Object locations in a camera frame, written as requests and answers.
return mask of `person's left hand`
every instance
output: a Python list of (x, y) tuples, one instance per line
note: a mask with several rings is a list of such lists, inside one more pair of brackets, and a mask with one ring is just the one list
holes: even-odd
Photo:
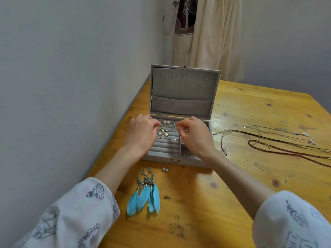
[(124, 146), (141, 158), (154, 144), (159, 126), (161, 122), (150, 115), (139, 114), (137, 118), (131, 118)]

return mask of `person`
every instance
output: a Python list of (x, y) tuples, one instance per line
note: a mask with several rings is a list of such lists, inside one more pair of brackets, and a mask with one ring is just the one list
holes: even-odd
[[(14, 247), (97, 247), (119, 216), (113, 196), (129, 169), (151, 148), (161, 123), (150, 116), (130, 120), (124, 146), (94, 178), (78, 183), (41, 216)], [(275, 193), (214, 148), (207, 126), (191, 117), (177, 123), (188, 149), (227, 184), (254, 220), (258, 248), (331, 247), (331, 225), (311, 204), (288, 191)]]

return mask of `hand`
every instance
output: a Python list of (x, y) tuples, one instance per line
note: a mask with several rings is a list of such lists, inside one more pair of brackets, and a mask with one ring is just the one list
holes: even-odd
[(149, 115), (139, 114), (137, 118), (131, 118), (124, 147), (140, 159), (154, 144), (159, 126), (161, 126), (160, 121)]
[(177, 130), (188, 149), (203, 159), (215, 152), (212, 136), (207, 125), (196, 117), (179, 121)]

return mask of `jewelry box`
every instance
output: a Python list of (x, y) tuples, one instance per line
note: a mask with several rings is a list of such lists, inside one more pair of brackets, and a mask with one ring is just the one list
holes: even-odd
[(205, 167), (182, 142), (176, 123), (195, 116), (209, 128), (219, 70), (151, 65), (149, 114), (161, 122), (157, 139), (143, 160)]

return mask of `white wall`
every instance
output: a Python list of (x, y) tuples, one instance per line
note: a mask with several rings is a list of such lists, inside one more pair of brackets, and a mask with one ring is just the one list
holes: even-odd
[(311, 94), (331, 112), (331, 0), (243, 0), (244, 83)]
[(0, 243), (88, 172), (162, 63), (161, 0), (0, 1)]

